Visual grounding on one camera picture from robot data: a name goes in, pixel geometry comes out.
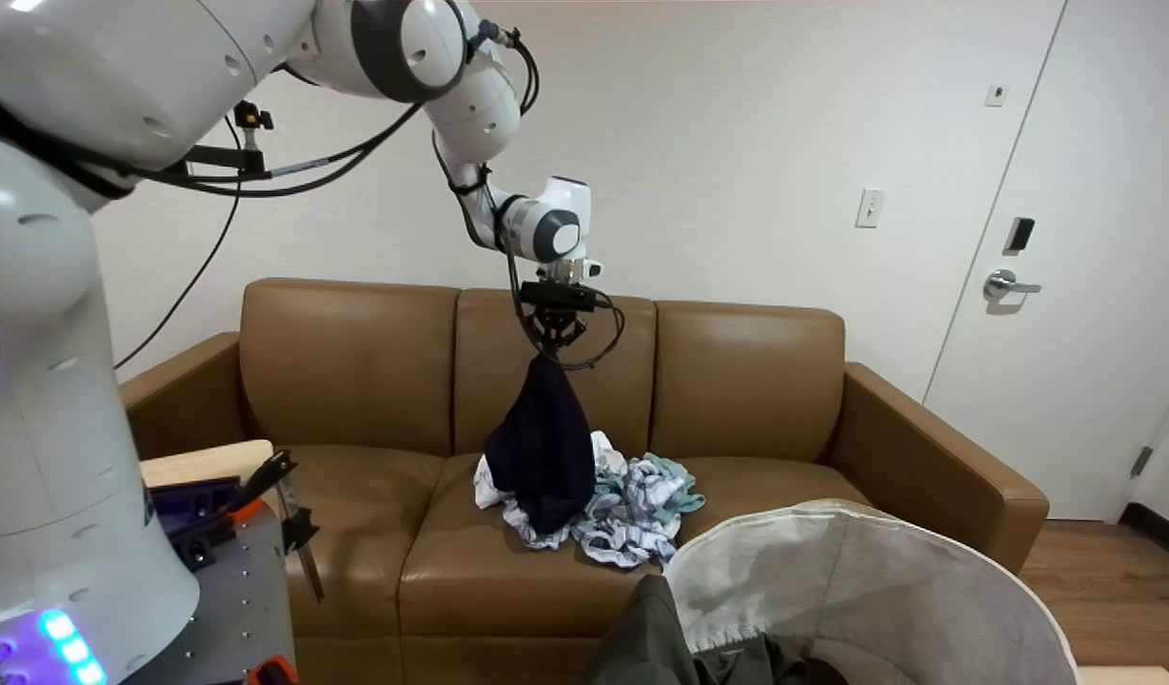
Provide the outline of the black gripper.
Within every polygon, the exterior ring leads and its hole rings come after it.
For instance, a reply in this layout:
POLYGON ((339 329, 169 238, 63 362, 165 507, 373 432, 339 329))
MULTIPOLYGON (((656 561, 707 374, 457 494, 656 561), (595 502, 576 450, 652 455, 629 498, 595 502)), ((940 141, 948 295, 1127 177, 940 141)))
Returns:
POLYGON ((604 306, 610 296, 601 289, 579 283, 552 283, 543 273, 514 289, 514 313, 525 339, 549 355, 558 355, 563 348, 579 344, 585 332, 581 313, 596 313, 604 306))

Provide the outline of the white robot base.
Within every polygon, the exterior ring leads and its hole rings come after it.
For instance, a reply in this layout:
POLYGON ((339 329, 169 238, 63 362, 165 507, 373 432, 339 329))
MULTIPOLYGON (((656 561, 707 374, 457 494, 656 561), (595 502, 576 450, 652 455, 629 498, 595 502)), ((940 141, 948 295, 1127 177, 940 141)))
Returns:
POLYGON ((211 598, 113 379, 91 214, 194 154, 316 0, 0 0, 0 685, 293 685, 211 598))

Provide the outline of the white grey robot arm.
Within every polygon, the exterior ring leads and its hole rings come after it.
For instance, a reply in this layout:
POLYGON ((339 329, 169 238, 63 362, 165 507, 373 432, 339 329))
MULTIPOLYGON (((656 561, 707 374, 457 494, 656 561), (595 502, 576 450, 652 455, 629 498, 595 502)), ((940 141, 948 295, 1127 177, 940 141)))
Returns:
POLYGON ((538 200, 502 190, 490 159, 514 141, 542 78, 518 31, 471 0, 316 0, 288 68, 312 86, 412 102, 431 117, 433 159, 477 248, 506 261, 510 301, 538 349, 581 337, 604 306, 585 256, 590 186, 552 177, 538 200))

